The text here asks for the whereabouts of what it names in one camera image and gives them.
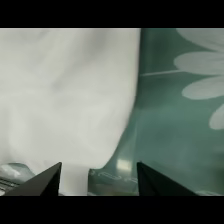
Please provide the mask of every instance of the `white flower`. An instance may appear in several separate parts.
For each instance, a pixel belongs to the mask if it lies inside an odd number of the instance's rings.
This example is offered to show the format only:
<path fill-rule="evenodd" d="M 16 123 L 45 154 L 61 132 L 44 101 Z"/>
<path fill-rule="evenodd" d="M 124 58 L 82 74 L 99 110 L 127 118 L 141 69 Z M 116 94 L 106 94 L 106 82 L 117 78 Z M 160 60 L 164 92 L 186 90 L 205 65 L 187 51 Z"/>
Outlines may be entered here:
<path fill-rule="evenodd" d="M 183 96 L 192 100 L 204 100 L 224 96 L 224 29 L 177 28 L 178 33 L 210 51 L 191 52 L 178 56 L 174 64 L 181 70 L 198 75 L 214 75 L 194 82 L 183 89 Z M 224 129 L 224 104 L 211 116 L 212 129 Z"/>

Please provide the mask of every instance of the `white cloth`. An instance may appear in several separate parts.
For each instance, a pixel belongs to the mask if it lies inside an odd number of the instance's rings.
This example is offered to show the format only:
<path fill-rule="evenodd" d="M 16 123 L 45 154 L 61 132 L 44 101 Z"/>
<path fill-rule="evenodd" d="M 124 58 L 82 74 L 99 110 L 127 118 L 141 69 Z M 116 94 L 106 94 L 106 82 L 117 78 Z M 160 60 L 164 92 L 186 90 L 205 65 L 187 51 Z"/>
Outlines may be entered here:
<path fill-rule="evenodd" d="M 86 195 L 127 124 L 137 28 L 0 29 L 0 162 L 38 174 L 62 162 L 60 192 Z"/>

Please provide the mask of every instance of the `black triangular object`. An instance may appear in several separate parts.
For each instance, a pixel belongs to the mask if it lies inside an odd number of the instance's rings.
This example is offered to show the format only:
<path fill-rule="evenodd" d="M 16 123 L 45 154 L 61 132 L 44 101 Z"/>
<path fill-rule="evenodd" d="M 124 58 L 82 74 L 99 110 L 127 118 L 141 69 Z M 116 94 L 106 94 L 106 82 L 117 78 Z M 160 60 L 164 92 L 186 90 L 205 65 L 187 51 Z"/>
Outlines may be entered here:
<path fill-rule="evenodd" d="M 57 163 L 4 196 L 58 196 L 61 166 Z"/>
<path fill-rule="evenodd" d="M 197 196 L 141 162 L 137 163 L 137 172 L 140 196 Z"/>

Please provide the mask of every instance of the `petal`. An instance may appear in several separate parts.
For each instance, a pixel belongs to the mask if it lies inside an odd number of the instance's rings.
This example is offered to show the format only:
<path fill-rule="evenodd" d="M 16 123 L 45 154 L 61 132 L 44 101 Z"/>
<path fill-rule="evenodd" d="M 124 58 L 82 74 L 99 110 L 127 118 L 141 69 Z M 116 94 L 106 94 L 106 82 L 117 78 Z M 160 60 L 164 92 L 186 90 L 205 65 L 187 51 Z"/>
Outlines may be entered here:
<path fill-rule="evenodd" d="M 212 114 L 209 126 L 215 130 L 224 129 L 224 104 Z"/>
<path fill-rule="evenodd" d="M 193 99 L 203 100 L 224 95 L 224 77 L 202 79 L 183 89 L 182 95 Z"/>
<path fill-rule="evenodd" d="M 174 59 L 182 71 L 200 75 L 224 75 L 224 53 L 193 52 Z"/>
<path fill-rule="evenodd" d="M 224 52 L 223 28 L 177 28 L 186 40 L 210 50 Z"/>

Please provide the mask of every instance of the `green surface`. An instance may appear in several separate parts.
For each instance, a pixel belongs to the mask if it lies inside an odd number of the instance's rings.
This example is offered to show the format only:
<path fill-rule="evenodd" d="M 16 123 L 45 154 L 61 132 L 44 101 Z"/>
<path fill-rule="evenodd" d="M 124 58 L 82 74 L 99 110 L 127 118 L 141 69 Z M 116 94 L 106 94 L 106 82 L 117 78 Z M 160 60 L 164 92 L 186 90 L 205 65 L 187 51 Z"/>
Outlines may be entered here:
<path fill-rule="evenodd" d="M 173 63 L 178 55 L 205 49 L 186 41 L 174 28 L 143 29 L 140 49 L 138 91 L 129 125 L 108 164 L 90 171 L 89 192 L 137 195 L 136 162 L 143 161 L 193 191 L 224 194 L 224 131 L 208 126 L 223 97 L 204 101 L 183 97 L 183 88 L 209 76 L 180 72 Z M 155 72 L 161 74 L 142 76 Z"/>

